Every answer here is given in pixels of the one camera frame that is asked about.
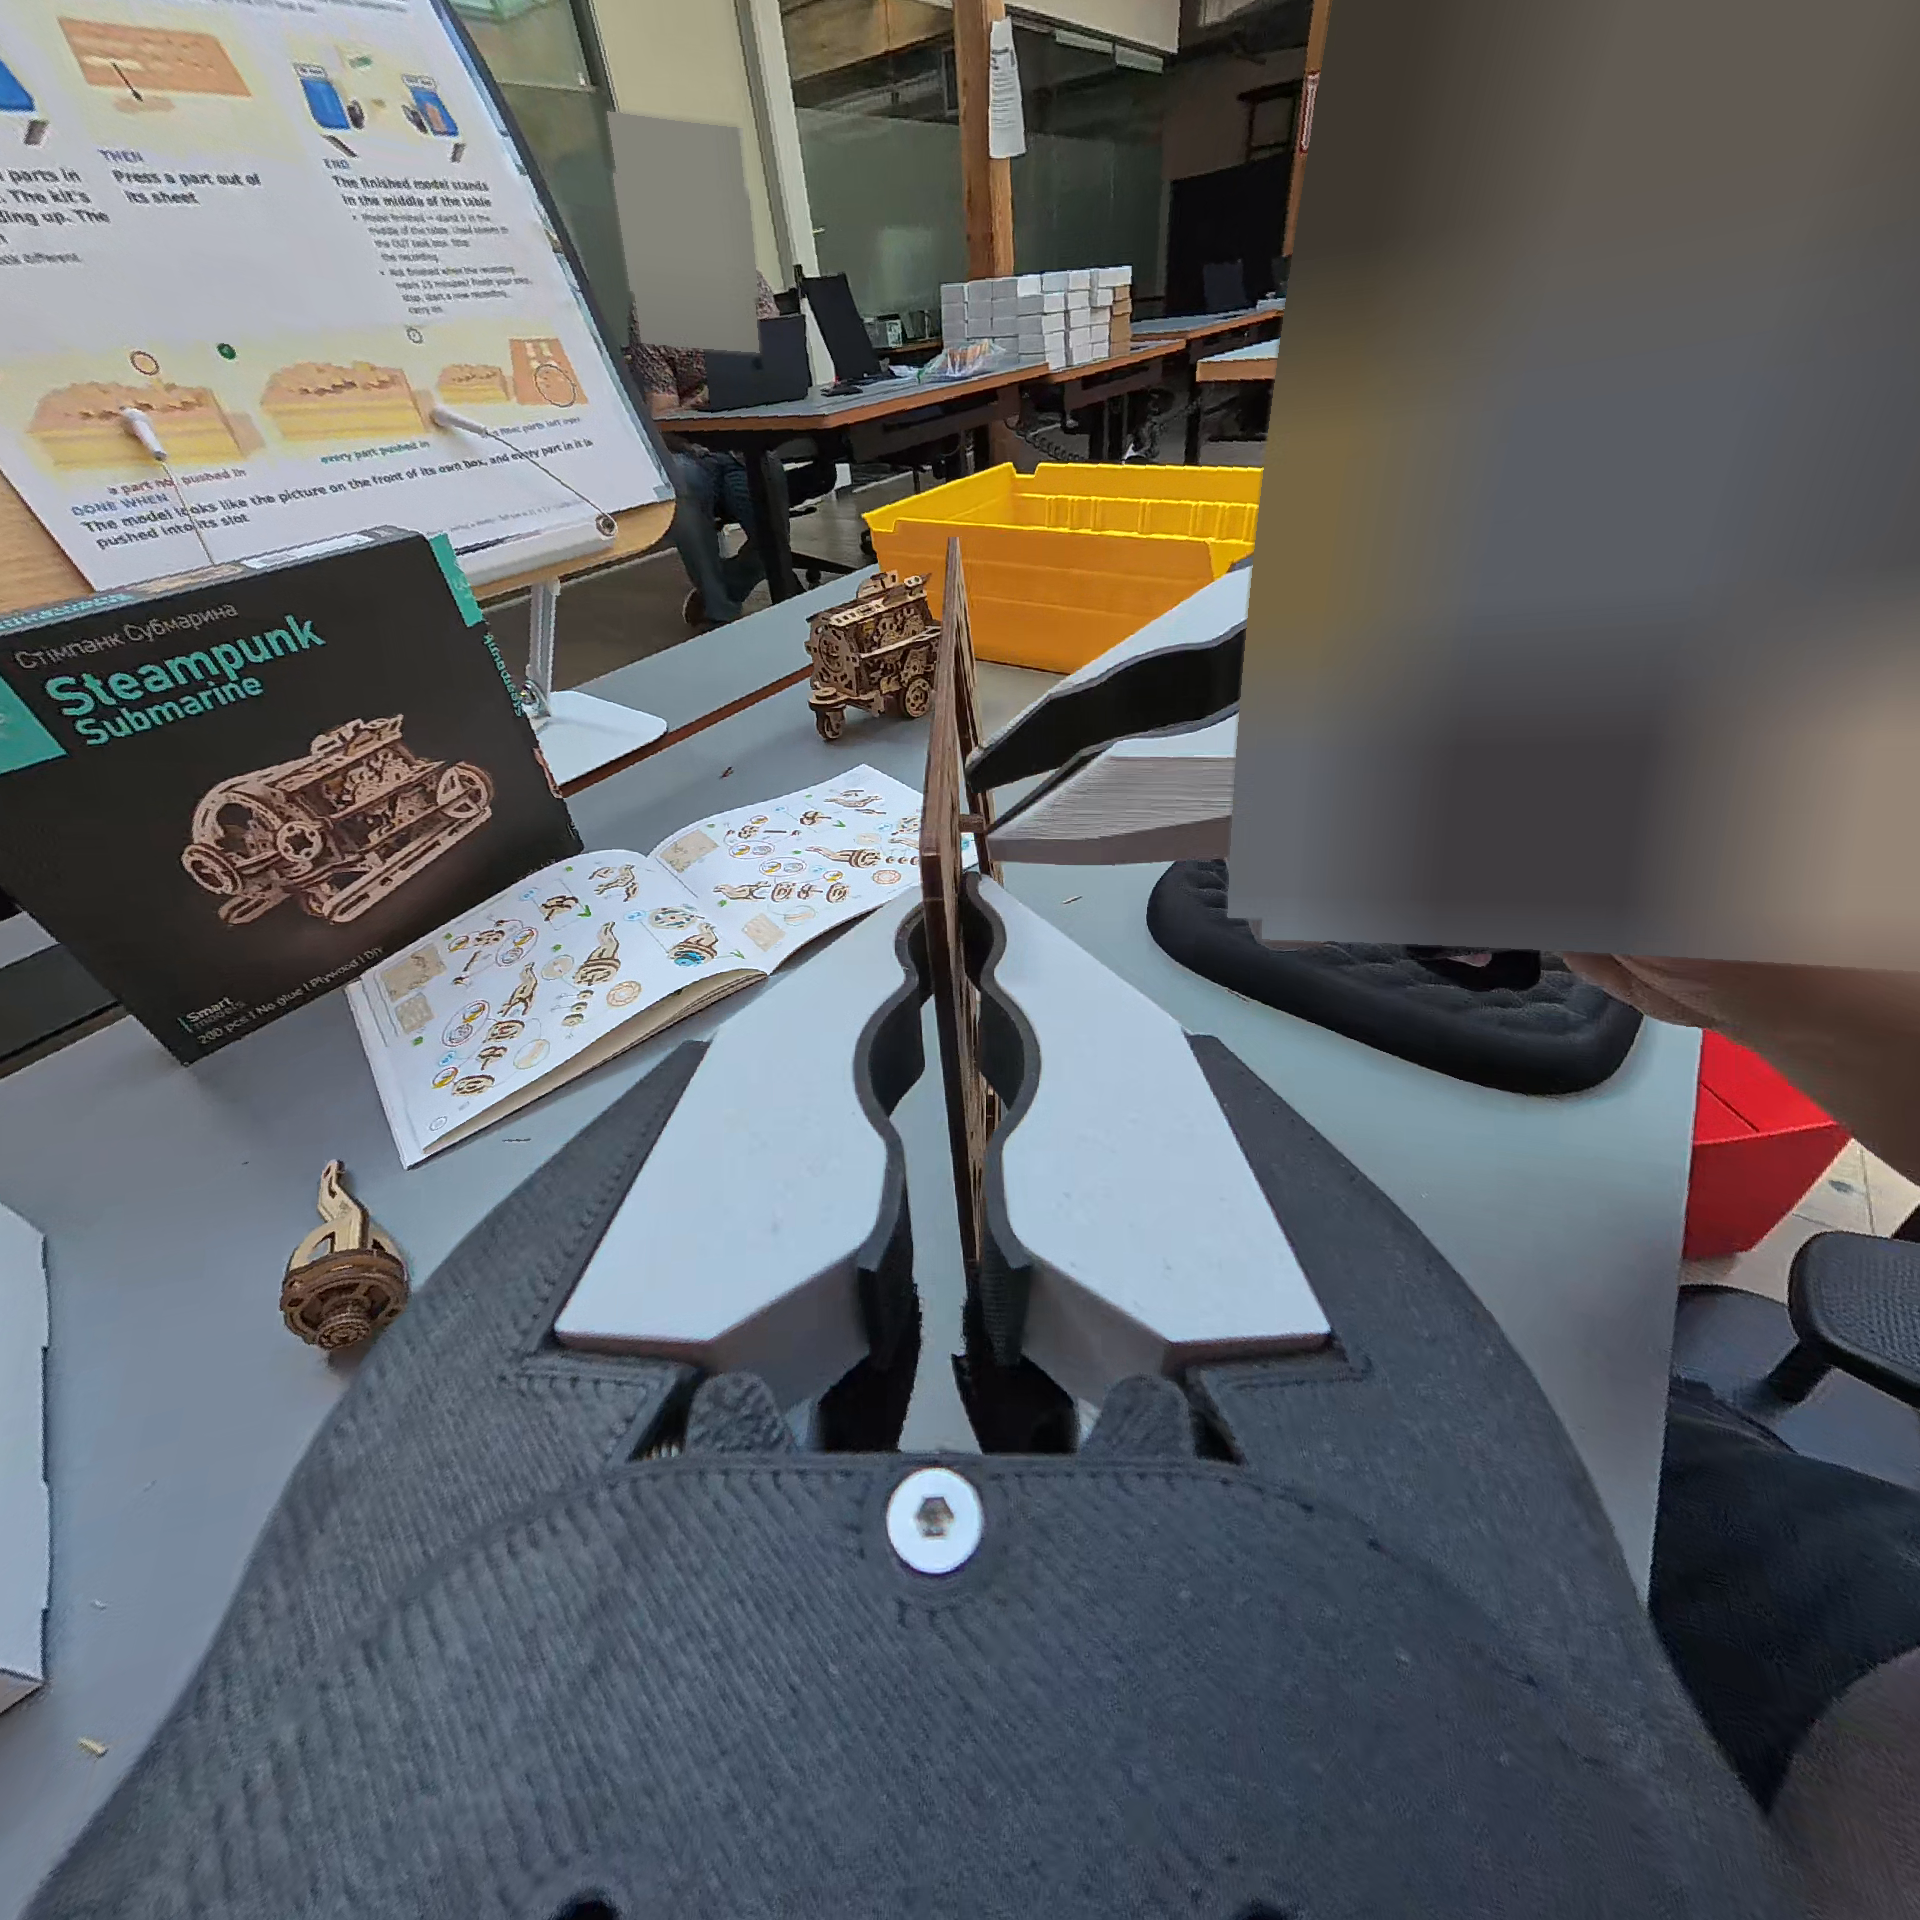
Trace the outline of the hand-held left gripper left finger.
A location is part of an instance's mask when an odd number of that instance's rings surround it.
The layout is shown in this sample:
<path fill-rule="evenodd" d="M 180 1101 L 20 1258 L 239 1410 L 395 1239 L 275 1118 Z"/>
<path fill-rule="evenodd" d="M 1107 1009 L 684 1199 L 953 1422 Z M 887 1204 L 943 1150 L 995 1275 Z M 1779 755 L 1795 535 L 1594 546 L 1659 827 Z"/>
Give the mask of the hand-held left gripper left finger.
<path fill-rule="evenodd" d="M 919 900 L 897 895 L 724 1022 L 563 1305 L 563 1346 L 697 1369 L 894 1359 L 919 935 Z"/>

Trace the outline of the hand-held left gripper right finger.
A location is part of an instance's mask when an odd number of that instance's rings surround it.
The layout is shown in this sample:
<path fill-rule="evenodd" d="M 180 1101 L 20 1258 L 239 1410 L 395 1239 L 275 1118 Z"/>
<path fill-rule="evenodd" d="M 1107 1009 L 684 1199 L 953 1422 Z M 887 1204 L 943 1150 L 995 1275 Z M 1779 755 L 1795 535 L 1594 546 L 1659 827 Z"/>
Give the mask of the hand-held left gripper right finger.
<path fill-rule="evenodd" d="M 1327 1316 L 1187 1031 L 995 879 L 972 899 L 1006 1103 L 990 1247 L 1050 1373 L 1182 1373 L 1318 1351 Z"/>

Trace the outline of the wooden model part sheet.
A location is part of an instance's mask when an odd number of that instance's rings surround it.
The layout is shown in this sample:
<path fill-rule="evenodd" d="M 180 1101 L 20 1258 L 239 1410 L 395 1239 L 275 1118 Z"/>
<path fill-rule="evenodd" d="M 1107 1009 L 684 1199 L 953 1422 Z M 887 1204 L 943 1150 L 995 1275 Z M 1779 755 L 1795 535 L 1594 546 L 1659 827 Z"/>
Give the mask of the wooden model part sheet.
<path fill-rule="evenodd" d="M 988 852 L 990 811 L 969 783 L 969 756 L 983 731 L 975 707 L 975 661 L 969 629 L 965 555 L 947 543 L 941 639 L 929 709 L 929 758 L 919 821 L 921 931 L 929 994 L 939 1033 L 950 1183 L 966 1281 L 965 1341 L 969 1362 L 990 1362 L 991 1341 L 981 1303 L 986 1258 L 986 1159 L 998 1099 L 979 1057 L 979 991 L 969 977 L 965 907 L 969 852 Z"/>

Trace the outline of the person's right forearm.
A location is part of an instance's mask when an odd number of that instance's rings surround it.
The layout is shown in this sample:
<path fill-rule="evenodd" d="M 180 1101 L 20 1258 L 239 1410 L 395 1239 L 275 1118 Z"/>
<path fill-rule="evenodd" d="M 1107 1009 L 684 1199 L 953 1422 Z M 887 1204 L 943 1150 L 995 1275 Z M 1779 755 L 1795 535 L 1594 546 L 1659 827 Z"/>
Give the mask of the person's right forearm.
<path fill-rule="evenodd" d="M 1918 1180 L 1918 974 L 1571 950 L 1645 1017 L 1763 1057 L 1878 1161 Z"/>

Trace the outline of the wooden submarine model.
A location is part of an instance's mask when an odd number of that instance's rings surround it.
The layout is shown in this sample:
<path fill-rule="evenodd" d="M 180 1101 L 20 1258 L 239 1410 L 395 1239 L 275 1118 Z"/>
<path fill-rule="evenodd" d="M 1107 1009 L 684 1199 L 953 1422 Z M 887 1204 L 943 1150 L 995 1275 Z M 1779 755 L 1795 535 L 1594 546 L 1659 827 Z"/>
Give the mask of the wooden submarine model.
<path fill-rule="evenodd" d="M 847 709 L 923 717 L 933 698 L 941 625 L 929 577 L 874 574 L 846 605 L 815 614 L 807 631 L 807 707 L 818 737 L 837 740 Z"/>

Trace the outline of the black model kit box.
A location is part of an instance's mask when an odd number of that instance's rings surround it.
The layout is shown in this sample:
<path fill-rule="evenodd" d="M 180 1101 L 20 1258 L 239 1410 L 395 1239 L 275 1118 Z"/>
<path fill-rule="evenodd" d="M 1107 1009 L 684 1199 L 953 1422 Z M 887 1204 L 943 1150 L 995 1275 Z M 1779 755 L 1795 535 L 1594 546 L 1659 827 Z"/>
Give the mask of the black model kit box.
<path fill-rule="evenodd" d="M 3 882 L 180 1063 L 580 852 L 445 535 L 4 614 Z"/>

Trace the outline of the yellow plastic bin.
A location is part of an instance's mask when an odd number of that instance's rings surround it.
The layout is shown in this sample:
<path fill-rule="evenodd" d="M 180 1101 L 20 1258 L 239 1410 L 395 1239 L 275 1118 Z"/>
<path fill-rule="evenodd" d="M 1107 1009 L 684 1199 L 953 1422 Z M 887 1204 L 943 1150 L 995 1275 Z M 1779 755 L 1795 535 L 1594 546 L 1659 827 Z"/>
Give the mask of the yellow plastic bin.
<path fill-rule="evenodd" d="M 1067 675 L 1253 553 L 1259 467 L 1010 463 L 867 511 L 883 569 L 943 611 L 962 546 L 975 658 Z"/>

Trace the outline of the open instruction booklet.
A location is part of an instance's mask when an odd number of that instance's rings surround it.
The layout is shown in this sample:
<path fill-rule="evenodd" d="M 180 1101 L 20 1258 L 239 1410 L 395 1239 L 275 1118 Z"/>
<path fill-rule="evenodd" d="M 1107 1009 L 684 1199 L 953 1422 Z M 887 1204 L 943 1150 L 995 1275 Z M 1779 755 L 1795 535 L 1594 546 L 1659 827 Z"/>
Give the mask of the open instruction booklet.
<path fill-rule="evenodd" d="M 921 793 L 862 764 L 643 855 L 553 862 L 347 990 L 397 1159 L 447 1145 L 914 895 Z"/>

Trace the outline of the stack of white boxes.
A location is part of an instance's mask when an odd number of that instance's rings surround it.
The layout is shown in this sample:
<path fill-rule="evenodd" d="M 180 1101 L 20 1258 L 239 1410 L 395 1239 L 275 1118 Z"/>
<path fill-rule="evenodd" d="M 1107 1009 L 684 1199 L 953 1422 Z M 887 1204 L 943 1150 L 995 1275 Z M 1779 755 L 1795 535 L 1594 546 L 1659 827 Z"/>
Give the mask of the stack of white boxes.
<path fill-rule="evenodd" d="M 1134 347 L 1134 267 L 1023 271 L 941 286 L 943 347 L 1086 367 Z"/>

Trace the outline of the long office desk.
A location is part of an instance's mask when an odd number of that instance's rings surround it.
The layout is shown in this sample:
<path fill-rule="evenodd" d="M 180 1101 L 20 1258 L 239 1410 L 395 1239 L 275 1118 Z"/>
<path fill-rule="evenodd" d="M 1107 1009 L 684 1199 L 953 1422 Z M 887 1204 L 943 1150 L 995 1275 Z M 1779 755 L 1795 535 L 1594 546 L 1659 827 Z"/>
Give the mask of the long office desk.
<path fill-rule="evenodd" d="M 1189 373 L 1189 351 L 1165 334 L 1089 367 L 1009 365 L 950 379 L 897 377 L 844 395 L 810 394 L 722 412 L 670 409 L 658 425 L 681 441 L 731 450 L 743 461 L 763 522 L 766 581 L 774 602 L 783 602 L 799 591 L 774 505 L 783 461 L 983 467 L 995 428 L 1021 428 L 1044 412 L 1083 419 L 1090 458 L 1111 461 L 1125 444 L 1125 402 L 1182 373 Z"/>

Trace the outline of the red plastic bin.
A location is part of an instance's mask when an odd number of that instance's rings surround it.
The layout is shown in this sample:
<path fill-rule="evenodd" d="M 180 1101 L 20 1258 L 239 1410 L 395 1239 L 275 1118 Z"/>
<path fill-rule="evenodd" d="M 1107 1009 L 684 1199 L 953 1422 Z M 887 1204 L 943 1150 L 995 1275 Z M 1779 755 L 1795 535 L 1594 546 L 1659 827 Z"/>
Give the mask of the red plastic bin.
<path fill-rule="evenodd" d="M 1683 1258 L 1754 1250 L 1850 1145 L 1846 1131 L 1755 1051 L 1707 1033 Z"/>

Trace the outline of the black partition panel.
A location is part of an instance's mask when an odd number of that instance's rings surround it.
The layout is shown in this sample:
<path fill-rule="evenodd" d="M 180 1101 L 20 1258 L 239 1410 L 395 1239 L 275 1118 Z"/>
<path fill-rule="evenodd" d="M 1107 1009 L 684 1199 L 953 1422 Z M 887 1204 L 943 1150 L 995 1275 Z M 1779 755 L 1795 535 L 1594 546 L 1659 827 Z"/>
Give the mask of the black partition panel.
<path fill-rule="evenodd" d="M 1169 183 L 1164 316 L 1226 313 L 1283 293 L 1292 154 Z M 1237 266 L 1244 297 L 1209 293 L 1209 270 Z"/>

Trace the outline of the black laptop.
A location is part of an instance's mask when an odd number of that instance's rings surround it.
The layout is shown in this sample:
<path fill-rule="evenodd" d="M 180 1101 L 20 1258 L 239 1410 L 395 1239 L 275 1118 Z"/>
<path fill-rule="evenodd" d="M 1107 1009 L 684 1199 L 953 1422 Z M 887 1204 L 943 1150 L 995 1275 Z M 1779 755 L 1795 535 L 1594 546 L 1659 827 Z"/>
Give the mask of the black laptop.
<path fill-rule="evenodd" d="M 711 414 L 788 405 L 812 394 L 810 339 L 802 316 L 757 319 L 750 351 L 703 351 L 703 409 Z"/>

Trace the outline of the person's dark trouser leg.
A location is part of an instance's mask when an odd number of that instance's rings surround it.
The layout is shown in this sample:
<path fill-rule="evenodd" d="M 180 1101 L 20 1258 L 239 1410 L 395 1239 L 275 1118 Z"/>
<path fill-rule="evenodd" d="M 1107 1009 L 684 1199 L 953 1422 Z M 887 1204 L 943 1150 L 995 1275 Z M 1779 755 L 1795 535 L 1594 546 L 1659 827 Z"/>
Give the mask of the person's dark trouser leg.
<path fill-rule="evenodd" d="M 1918 1494 L 1673 1375 L 1649 1609 L 1811 1916 L 1918 1916 Z"/>

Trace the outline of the instruction poster board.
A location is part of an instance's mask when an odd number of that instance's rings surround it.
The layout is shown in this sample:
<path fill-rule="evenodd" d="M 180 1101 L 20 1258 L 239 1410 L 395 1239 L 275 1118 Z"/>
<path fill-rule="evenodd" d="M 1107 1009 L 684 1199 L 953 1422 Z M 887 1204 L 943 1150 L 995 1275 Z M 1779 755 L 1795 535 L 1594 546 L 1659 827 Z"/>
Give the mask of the instruction poster board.
<path fill-rule="evenodd" d="M 451 5 L 4 5 L 4 609 L 373 526 L 481 581 L 675 490 Z"/>

